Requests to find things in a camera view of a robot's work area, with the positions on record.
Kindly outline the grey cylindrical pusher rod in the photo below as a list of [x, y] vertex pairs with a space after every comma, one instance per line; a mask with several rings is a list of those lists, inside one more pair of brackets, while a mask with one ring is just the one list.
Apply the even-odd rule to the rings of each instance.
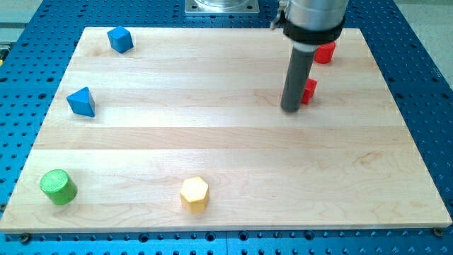
[[314, 52], [293, 48], [287, 69], [280, 107], [287, 113], [297, 112], [314, 61]]

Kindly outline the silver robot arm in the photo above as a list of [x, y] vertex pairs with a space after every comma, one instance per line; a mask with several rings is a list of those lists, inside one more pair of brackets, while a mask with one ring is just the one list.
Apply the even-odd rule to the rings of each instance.
[[339, 38], [345, 24], [348, 0], [280, 1], [272, 30], [283, 27], [292, 43], [280, 107], [287, 113], [299, 110], [316, 50]]

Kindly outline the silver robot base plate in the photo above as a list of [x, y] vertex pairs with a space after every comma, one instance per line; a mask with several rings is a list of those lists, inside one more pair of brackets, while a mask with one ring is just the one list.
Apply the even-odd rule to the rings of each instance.
[[259, 13], [258, 0], [185, 0], [186, 13]]

